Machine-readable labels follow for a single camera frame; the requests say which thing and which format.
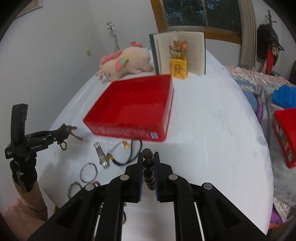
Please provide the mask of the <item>left forearm pink sleeve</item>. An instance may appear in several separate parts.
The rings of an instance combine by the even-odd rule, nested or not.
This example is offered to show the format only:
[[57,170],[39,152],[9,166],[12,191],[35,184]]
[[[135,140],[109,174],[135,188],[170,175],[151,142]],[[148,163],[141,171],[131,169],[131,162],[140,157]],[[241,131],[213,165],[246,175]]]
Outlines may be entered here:
[[48,220],[48,208],[44,202],[38,182],[30,192],[23,193],[14,182],[19,198],[1,215],[6,240],[28,240]]

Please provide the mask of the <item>left hand black glove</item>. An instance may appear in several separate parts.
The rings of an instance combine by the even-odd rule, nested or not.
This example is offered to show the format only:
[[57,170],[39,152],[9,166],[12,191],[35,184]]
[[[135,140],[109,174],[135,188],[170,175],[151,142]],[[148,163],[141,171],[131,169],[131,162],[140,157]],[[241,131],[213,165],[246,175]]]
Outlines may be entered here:
[[10,161],[13,180],[23,193],[32,191],[34,183],[37,181],[36,163],[37,153],[16,157]]

